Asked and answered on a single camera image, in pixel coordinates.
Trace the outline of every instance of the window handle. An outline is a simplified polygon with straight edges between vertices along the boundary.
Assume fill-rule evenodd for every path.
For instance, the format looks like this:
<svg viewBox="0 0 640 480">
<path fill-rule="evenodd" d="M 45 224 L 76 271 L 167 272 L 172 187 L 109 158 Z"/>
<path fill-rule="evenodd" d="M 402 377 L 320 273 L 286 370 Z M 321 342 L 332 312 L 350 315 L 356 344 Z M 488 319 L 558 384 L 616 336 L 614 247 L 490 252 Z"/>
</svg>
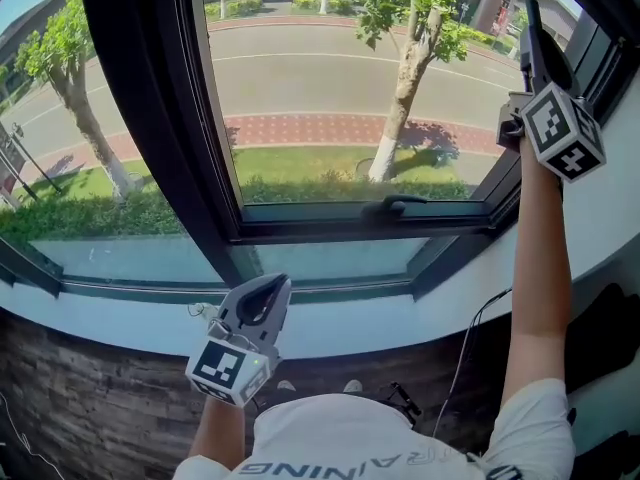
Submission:
<svg viewBox="0 0 640 480">
<path fill-rule="evenodd" d="M 366 203 L 362 207 L 362 213 L 360 214 L 363 219 L 389 219 L 394 220 L 402 217 L 405 208 L 405 203 L 429 203 L 428 199 L 420 196 L 412 196 L 408 194 L 393 194 L 385 197 L 382 201 L 372 201 Z"/>
</svg>

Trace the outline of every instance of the window frame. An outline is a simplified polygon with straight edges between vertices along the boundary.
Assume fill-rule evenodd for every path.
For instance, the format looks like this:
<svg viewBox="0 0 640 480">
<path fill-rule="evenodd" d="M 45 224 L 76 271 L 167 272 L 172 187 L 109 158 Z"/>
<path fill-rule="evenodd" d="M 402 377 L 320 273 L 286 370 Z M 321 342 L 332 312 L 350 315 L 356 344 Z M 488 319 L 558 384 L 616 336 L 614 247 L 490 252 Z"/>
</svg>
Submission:
<svg viewBox="0 0 640 480">
<path fill-rule="evenodd" d="M 224 123 L 212 63 L 202 62 L 209 55 L 202 0 L 119 0 L 115 7 L 112 0 L 84 1 L 105 78 L 127 128 L 178 219 L 228 287 L 262 273 L 246 251 L 252 245 L 432 237 L 409 260 L 409 280 L 300 281 L 292 297 L 294 303 L 407 294 L 417 300 L 517 220 L 520 160 L 511 152 L 498 159 L 471 200 L 407 203 L 406 215 L 397 220 L 359 219 L 363 202 L 243 207 L 229 143 L 218 135 Z M 604 124 L 640 62 L 633 41 L 607 36 L 629 30 L 628 23 L 611 23 L 619 11 L 606 15 L 606 6 L 597 3 L 596 8 L 608 20 L 606 27 L 579 23 L 567 56 Z M 113 47 L 117 44 L 127 48 Z M 304 212 L 312 219 L 297 218 Z M 243 221 L 243 214 L 253 220 Z M 215 304 L 226 293 L 216 283 L 107 282 L 51 273 L 3 239 L 0 253 L 0 280 L 33 284 L 54 296 Z"/>
</svg>

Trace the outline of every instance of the red brick sidewalk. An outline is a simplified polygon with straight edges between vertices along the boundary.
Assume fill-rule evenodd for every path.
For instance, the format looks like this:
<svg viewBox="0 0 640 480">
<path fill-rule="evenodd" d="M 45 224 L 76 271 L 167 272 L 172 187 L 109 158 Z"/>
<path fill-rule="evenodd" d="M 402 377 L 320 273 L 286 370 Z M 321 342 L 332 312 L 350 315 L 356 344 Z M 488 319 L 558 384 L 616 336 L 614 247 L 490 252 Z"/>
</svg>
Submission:
<svg viewBox="0 0 640 480">
<path fill-rule="evenodd" d="M 384 116 L 353 114 L 286 114 L 225 118 L 227 136 L 236 147 L 286 145 L 371 145 L 380 140 Z M 108 137 L 120 160 L 136 160 L 140 152 L 128 133 Z M 442 151 L 461 151 L 499 156 L 502 148 L 495 144 L 495 132 L 454 123 L 410 120 L 402 141 L 410 146 Z M 38 159 L 49 174 L 59 176 L 90 169 L 98 162 L 88 144 L 50 153 Z M 31 163 L 22 169 L 25 181 L 35 181 L 40 173 Z"/>
<path fill-rule="evenodd" d="M 333 27 L 356 27 L 357 21 L 354 18 L 344 18 L 341 16 L 259 16 L 253 18 L 238 18 L 225 21 L 214 21 L 207 23 L 207 30 L 215 32 L 217 30 L 229 30 L 240 27 L 261 27 L 269 25 L 329 25 Z M 405 34 L 406 27 L 393 27 L 396 34 Z M 520 69 L 520 65 L 504 55 L 495 53 L 485 48 L 479 48 L 467 43 L 467 50 L 481 57 L 504 64 L 514 69 Z"/>
</svg>

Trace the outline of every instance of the dark wood floor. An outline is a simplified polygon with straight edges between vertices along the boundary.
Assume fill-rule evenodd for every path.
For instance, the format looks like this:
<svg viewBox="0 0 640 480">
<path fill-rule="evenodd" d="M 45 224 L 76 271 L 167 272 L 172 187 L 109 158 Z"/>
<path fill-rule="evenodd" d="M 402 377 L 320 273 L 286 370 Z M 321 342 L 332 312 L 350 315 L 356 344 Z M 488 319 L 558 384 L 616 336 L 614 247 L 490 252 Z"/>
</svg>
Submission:
<svg viewBox="0 0 640 480">
<path fill-rule="evenodd" d="M 439 437 L 464 451 L 480 451 L 488 443 L 499 407 L 509 323 L 507 316 L 481 327 L 441 424 Z M 258 398 L 268 397 L 284 378 L 305 395 L 339 392 L 354 378 L 375 392 L 397 381 L 424 410 L 419 430 L 429 434 L 461 344 L 462 334 L 457 334 L 382 352 L 286 361 Z M 203 396 L 190 389 L 185 365 L 183 357 L 79 339 L 0 309 L 0 389 L 19 430 L 35 451 L 59 465 L 67 480 L 170 478 L 187 453 L 203 404 Z M 250 406 L 249 444 L 255 413 Z M 0 441 L 7 443 L 0 447 L 0 463 L 13 478 L 57 478 L 26 454 L 4 408 Z"/>
</svg>

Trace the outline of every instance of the road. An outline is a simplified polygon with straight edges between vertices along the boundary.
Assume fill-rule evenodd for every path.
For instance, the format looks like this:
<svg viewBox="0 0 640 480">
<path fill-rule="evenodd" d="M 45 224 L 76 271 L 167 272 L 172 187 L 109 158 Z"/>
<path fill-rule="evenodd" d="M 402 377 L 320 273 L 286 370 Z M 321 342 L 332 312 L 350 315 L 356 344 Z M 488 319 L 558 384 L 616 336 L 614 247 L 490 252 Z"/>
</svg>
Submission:
<svg viewBox="0 0 640 480">
<path fill-rule="evenodd" d="M 372 51 L 353 28 L 279 25 L 211 33 L 211 55 L 225 116 L 330 112 L 386 114 L 395 87 L 398 54 L 389 36 Z M 425 73 L 411 115 L 494 129 L 519 72 L 469 54 L 462 62 L 434 61 Z M 91 107 L 105 135 L 126 126 L 99 64 L 87 68 Z M 5 113 L 7 129 L 20 123 L 25 145 L 41 157 L 83 142 L 72 116 L 46 88 Z"/>
</svg>

